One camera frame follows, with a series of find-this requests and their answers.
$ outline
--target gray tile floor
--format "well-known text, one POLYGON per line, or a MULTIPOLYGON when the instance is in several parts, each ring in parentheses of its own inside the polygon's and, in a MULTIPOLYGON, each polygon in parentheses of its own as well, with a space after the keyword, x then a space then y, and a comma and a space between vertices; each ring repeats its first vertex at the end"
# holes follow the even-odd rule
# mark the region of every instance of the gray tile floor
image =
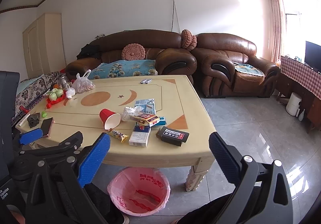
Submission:
MULTIPOLYGON (((285 111, 271 98, 227 97, 202 99, 217 132, 234 145, 242 155, 258 162, 282 161, 290 185, 294 224, 298 224, 321 190, 321 132, 307 134, 304 123, 285 111)), ((106 191, 107 185, 121 167, 102 165, 93 183, 106 191)), ((168 224, 220 196, 231 193, 229 184, 215 162, 199 188, 185 192, 189 167, 163 168, 171 185, 171 196, 165 209, 154 216, 130 217, 130 223, 168 224)))

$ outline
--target shoe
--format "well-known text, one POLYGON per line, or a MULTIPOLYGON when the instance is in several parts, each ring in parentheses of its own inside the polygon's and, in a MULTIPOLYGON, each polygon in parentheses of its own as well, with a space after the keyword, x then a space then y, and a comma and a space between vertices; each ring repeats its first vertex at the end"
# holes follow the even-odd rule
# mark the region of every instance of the shoe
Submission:
POLYGON ((123 215, 123 217, 124 217, 124 222, 123 222, 123 224, 129 224, 129 217, 128 217, 127 215, 123 214, 123 213, 122 213, 122 215, 123 215))
POLYGON ((178 222, 179 220, 180 220, 180 219, 174 220, 171 224, 177 224, 177 222, 178 222))

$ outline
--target trash bin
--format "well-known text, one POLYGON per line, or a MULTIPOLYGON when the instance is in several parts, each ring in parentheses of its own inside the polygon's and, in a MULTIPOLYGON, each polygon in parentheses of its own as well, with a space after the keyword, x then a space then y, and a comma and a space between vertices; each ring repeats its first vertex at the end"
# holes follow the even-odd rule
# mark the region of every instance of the trash bin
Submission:
POLYGON ((292 93, 288 104, 286 105, 286 111, 292 116, 297 115, 301 101, 302 98, 297 93, 292 93))
POLYGON ((156 168, 127 167, 107 186, 110 199, 123 213, 143 217, 165 208, 170 197, 170 183, 156 168))

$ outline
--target white appliance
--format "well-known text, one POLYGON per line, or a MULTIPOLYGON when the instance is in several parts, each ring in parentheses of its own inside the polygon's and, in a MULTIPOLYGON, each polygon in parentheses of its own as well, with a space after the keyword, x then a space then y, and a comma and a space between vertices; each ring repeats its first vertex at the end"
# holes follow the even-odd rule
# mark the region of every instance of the white appliance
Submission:
POLYGON ((286 111, 290 115, 296 116, 300 111, 299 107, 300 107, 301 101, 302 101, 302 98, 298 94, 292 93, 290 100, 286 105, 286 111))

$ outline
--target brown leather sofa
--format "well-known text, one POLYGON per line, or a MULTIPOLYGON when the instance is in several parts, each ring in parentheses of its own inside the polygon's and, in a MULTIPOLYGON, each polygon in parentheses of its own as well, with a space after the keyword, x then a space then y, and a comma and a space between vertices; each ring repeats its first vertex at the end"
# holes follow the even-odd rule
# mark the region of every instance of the brown leather sofa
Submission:
POLYGON ((256 57, 254 43, 225 33, 201 33, 196 37, 197 46, 191 51, 197 59, 193 79, 206 98, 272 95, 280 69, 274 63, 256 57), (265 77, 237 72, 233 62, 250 64, 261 70, 265 77))
POLYGON ((121 60, 123 48, 131 43, 141 44, 146 51, 145 59, 156 60, 155 69, 159 75, 187 75, 193 83, 192 74, 196 71, 196 58, 181 47, 181 35, 176 32, 141 29, 127 30, 107 35, 89 43, 99 45, 102 51, 101 60, 82 58, 67 65, 67 77, 76 78, 76 74, 83 75, 88 69, 95 69, 101 63, 111 63, 121 60))

